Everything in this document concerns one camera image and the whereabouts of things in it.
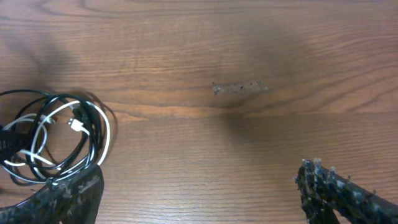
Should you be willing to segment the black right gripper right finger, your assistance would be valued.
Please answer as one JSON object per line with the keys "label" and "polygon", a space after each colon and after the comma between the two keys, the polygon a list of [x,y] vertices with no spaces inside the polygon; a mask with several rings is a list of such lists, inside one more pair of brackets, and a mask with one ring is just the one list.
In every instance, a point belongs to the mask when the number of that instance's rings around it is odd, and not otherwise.
{"label": "black right gripper right finger", "polygon": [[324,168],[320,161],[303,160],[295,183],[309,224],[339,224],[336,212],[350,223],[397,224],[396,204]]}

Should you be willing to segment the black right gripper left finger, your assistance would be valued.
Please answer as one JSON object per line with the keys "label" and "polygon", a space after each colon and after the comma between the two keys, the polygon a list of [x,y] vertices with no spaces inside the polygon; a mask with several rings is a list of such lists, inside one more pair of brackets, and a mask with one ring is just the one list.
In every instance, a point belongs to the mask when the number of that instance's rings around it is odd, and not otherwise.
{"label": "black right gripper left finger", "polygon": [[1,208],[1,224],[94,224],[104,190],[103,173],[91,166],[69,179],[48,181],[28,199]]}

